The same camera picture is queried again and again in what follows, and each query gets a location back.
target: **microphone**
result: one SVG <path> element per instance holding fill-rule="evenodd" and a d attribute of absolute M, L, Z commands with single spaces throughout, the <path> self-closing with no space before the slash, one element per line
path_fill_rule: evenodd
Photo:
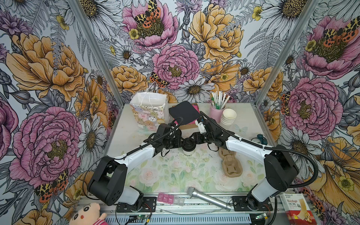
<path fill-rule="evenodd" d="M 219 206 L 220 208 L 226 209 L 228 211 L 231 210 L 231 205 L 227 204 L 226 202 L 223 202 L 217 198 L 211 197 L 210 195 L 207 195 L 201 191 L 196 190 L 193 187 L 188 188 L 188 195 L 190 197 L 199 198 L 201 200 L 204 200 L 205 202 L 211 203 L 213 205 Z"/>

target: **white bag handle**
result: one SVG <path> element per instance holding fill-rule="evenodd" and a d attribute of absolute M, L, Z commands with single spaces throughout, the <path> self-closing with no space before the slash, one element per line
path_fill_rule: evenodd
<path fill-rule="evenodd" d="M 144 100 L 144 98 L 145 98 L 146 93 L 149 93 L 150 87 L 151 87 L 154 83 L 156 84 L 156 93 L 158 92 L 157 83 L 154 81 L 151 85 L 149 85 L 148 88 L 146 88 L 145 94 L 144 94 L 143 99 L 141 100 L 140 106 L 143 104 L 143 100 Z M 151 107 L 153 107 L 153 105 L 152 105 L 151 102 L 150 102 L 150 95 L 149 95 L 149 103 L 150 103 Z"/>

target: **gift bag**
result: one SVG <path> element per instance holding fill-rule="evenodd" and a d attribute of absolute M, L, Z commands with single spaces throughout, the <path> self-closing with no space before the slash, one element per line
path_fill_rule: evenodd
<path fill-rule="evenodd" d="M 145 92 L 136 93 L 130 101 L 139 132 L 156 132 L 161 123 L 169 123 L 167 95 L 157 92 L 157 84 L 156 92 L 149 92 L 151 86 Z"/>

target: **plush doll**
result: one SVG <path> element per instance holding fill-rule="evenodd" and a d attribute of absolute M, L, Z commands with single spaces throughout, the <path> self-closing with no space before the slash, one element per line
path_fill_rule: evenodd
<path fill-rule="evenodd" d="M 79 210 L 69 222 L 69 225 L 108 225 L 105 222 L 106 213 L 100 216 L 100 205 L 91 203 Z"/>

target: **floral tablecloth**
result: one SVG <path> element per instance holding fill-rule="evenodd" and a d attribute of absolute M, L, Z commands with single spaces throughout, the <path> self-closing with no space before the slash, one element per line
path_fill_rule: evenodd
<path fill-rule="evenodd" d="M 229 130 L 248 139 L 262 133 L 250 104 L 228 105 L 238 114 Z M 199 107 L 205 113 L 208 111 L 206 103 L 199 104 Z M 196 131 L 183 130 L 182 136 L 189 137 Z M 108 155 L 115 157 L 129 152 L 146 138 L 147 135 L 137 133 L 131 110 L 125 105 Z M 126 151 L 116 150 L 119 146 L 125 147 Z M 265 177 L 264 166 L 239 153 L 236 158 L 241 162 L 243 173 L 240 177 L 230 178 L 223 172 L 218 152 L 209 150 L 206 144 L 198 145 L 192 156 L 184 155 L 182 149 L 172 149 L 165 157 L 159 154 L 130 171 L 125 185 L 134 186 L 144 193 L 186 192 L 189 186 L 204 192 L 248 192 Z"/>

